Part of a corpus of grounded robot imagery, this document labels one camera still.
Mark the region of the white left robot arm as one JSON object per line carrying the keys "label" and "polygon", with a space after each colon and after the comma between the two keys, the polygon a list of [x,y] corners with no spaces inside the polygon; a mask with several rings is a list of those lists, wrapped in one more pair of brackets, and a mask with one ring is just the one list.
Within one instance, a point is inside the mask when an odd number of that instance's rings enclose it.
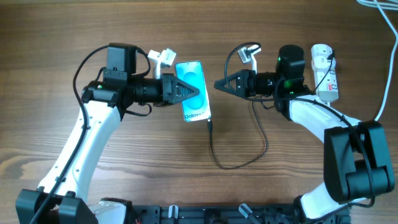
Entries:
{"label": "white left robot arm", "polygon": [[164,107],[199,94],[197,88],[171,73],[176,53],[171,49],[144,54],[148,68],[137,73],[136,45],[111,43],[106,65],[82,92],[76,92],[80,112],[61,154],[35,190],[24,189],[16,200],[21,223],[139,223],[132,202],[104,198],[87,204],[91,179],[112,133],[130,106]]}

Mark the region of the teal Galaxy smartphone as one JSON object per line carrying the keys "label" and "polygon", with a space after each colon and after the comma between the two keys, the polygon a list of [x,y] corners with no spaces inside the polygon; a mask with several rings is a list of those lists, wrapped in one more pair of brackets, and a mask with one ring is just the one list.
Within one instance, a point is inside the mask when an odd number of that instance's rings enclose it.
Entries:
{"label": "teal Galaxy smartphone", "polygon": [[184,120],[186,122],[193,122],[210,119],[210,103],[201,62],[191,61],[176,63],[175,69],[179,79],[199,90],[197,96],[182,101]]}

